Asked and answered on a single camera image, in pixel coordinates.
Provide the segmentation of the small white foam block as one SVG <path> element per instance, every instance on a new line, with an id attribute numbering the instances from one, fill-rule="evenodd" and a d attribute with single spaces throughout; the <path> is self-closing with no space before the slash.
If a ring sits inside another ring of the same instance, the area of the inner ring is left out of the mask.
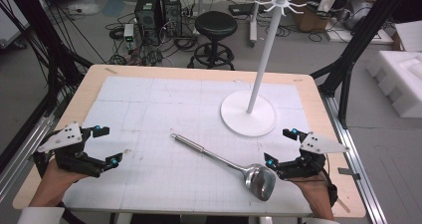
<path id="1" fill-rule="evenodd" d="M 422 52 L 422 20 L 396 25 L 397 49 Z"/>

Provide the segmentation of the small grey power box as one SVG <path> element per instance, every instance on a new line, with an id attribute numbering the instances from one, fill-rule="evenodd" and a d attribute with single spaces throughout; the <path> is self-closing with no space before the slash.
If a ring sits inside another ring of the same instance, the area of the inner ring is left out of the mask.
<path id="1" fill-rule="evenodd" d="M 135 48 L 134 26 L 132 24 L 124 25 L 123 37 L 126 44 L 126 48 L 129 51 L 132 51 Z"/>

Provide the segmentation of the grey rounded bag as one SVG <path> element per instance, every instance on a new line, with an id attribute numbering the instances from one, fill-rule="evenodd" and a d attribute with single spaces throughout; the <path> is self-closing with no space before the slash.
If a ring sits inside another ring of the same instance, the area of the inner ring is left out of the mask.
<path id="1" fill-rule="evenodd" d="M 371 8 L 372 4 L 366 0 L 349 0 L 342 10 L 343 26 L 348 30 L 353 30 Z"/>

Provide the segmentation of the white hook stand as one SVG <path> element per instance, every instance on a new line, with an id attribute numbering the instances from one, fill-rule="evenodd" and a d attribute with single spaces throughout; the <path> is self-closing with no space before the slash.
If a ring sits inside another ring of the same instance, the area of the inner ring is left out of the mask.
<path id="1" fill-rule="evenodd" d="M 259 91 L 280 21 L 286 15 L 285 10 L 299 14 L 296 8 L 305 7 L 305 4 L 295 4 L 293 0 L 265 0 L 265 2 L 256 1 L 256 4 L 270 4 L 271 7 L 267 12 L 272 12 L 273 16 L 253 88 L 250 91 L 235 92 L 227 96 L 220 107 L 220 115 L 226 126 L 235 133 L 248 137 L 266 135 L 277 123 L 275 107 L 268 99 L 260 96 Z"/>

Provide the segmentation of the black computer tower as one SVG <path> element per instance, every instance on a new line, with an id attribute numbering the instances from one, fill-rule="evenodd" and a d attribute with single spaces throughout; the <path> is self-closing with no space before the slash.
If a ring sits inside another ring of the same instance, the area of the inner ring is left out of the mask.
<path id="1" fill-rule="evenodd" d="M 179 0 L 161 1 L 166 31 L 172 37 L 179 37 L 182 33 L 181 3 Z"/>
<path id="2" fill-rule="evenodd" d="M 156 36 L 161 22 L 159 0 L 137 0 L 134 9 L 137 25 L 142 32 Z"/>

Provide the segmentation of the black round stool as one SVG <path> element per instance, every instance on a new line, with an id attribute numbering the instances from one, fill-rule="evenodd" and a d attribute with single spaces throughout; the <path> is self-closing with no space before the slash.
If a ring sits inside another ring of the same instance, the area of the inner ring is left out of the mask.
<path id="1" fill-rule="evenodd" d="M 220 41 L 232 36 L 238 29 L 237 21 L 231 16 L 219 11 L 209 11 L 199 15 L 195 20 L 195 28 L 200 35 L 205 36 L 209 43 L 199 45 L 191 57 L 187 67 L 194 68 L 194 62 L 207 69 L 229 66 L 234 71 L 234 54 L 231 49 Z"/>

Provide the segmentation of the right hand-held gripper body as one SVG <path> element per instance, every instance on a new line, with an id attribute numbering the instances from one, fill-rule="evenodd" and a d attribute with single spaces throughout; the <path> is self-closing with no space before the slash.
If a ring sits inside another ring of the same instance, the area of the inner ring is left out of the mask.
<path id="1" fill-rule="evenodd" d="M 349 148 L 337 141 L 310 131 L 298 131 L 300 156 L 293 161 L 279 162 L 277 175 L 284 180 L 296 177 L 310 177 L 323 171 L 328 153 L 349 152 Z"/>

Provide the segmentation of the black metal frame strut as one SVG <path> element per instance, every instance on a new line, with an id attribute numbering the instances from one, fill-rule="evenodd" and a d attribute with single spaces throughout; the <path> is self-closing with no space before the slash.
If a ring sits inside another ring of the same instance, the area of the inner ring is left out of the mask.
<path id="1" fill-rule="evenodd" d="M 39 63 L 48 69 L 48 92 L 43 102 L 46 105 L 46 112 L 51 113 L 59 104 L 60 90 L 64 87 L 76 88 L 82 82 L 84 75 L 78 69 L 77 64 L 84 68 L 90 68 L 93 63 L 63 43 L 39 0 L 13 1 L 33 29 L 38 42 L 26 31 L 23 24 L 12 10 L 3 4 L 2 0 L 0 0 L 0 8 L 27 39 Z"/>
<path id="2" fill-rule="evenodd" d="M 343 128 L 347 128 L 347 105 L 354 65 L 384 22 L 402 1 L 376 0 L 341 55 L 330 65 L 311 73 L 313 79 L 326 75 L 324 82 L 317 86 L 319 92 L 326 97 L 333 98 L 337 88 L 341 87 L 337 119 Z"/>

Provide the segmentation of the steel ladle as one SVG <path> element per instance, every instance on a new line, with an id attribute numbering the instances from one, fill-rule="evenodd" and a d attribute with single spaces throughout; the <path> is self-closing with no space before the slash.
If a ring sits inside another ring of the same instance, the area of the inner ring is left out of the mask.
<path id="1" fill-rule="evenodd" d="M 173 133 L 171 137 L 215 161 L 219 161 L 230 168 L 240 171 L 244 177 L 245 186 L 256 198 L 261 201 L 268 201 L 270 199 L 275 188 L 276 176 L 266 166 L 258 163 L 242 166 L 213 153 L 185 136 Z"/>

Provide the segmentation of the flat black device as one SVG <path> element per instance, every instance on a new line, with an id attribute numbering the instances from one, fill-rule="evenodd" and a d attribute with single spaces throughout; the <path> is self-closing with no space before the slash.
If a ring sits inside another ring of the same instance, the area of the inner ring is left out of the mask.
<path id="1" fill-rule="evenodd" d="M 229 5 L 228 9 L 233 16 L 253 15 L 255 11 L 255 5 L 253 3 L 234 4 Z"/>

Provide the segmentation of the striped dark cloth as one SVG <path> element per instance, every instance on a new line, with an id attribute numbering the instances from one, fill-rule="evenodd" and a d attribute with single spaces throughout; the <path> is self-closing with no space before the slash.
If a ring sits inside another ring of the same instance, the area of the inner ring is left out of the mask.
<path id="1" fill-rule="evenodd" d="M 307 7 L 321 18 L 334 17 L 347 0 L 307 0 Z"/>

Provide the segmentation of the cardboard box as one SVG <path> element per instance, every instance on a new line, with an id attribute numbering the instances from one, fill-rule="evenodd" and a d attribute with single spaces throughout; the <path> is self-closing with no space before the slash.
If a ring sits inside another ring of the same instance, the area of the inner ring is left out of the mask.
<path id="1" fill-rule="evenodd" d="M 313 30 L 323 30 L 327 24 L 328 18 L 321 18 L 307 7 L 307 0 L 293 0 L 295 4 L 299 4 L 299 14 L 294 15 L 294 19 L 303 32 Z"/>

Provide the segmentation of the person's right hand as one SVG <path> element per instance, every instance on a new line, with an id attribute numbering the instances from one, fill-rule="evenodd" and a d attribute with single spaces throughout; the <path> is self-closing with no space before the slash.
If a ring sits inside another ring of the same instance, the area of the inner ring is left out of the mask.
<path id="1" fill-rule="evenodd" d="M 328 182 L 322 172 L 310 177 L 291 178 L 290 182 L 300 189 L 310 207 L 331 207 L 328 194 Z"/>

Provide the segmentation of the white grid mat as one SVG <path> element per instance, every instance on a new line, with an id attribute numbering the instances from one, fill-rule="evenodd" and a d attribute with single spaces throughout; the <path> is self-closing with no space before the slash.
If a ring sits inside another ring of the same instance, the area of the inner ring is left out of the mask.
<path id="1" fill-rule="evenodd" d="M 181 134 L 237 164 L 261 163 L 265 154 L 280 161 L 298 157 L 297 142 L 286 128 L 308 131 L 297 88 L 263 84 L 262 97 L 276 109 L 268 134 L 246 137 L 230 130 L 220 106 L 230 94 L 246 91 L 240 81 L 187 81 L 109 77 L 84 124 L 107 126 L 106 136 L 91 138 L 85 151 L 95 158 L 122 153 L 119 167 L 74 184 L 65 196 L 78 210 L 298 216 L 310 213 L 300 190 L 279 180 L 271 198 L 261 201 L 242 174 L 173 139 Z"/>

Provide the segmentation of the large white foam packaging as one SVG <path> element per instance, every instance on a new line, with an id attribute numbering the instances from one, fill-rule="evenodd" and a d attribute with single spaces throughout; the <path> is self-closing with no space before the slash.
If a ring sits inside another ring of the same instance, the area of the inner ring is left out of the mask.
<path id="1" fill-rule="evenodd" d="M 422 52 L 380 51 L 366 69 L 400 117 L 422 118 Z"/>

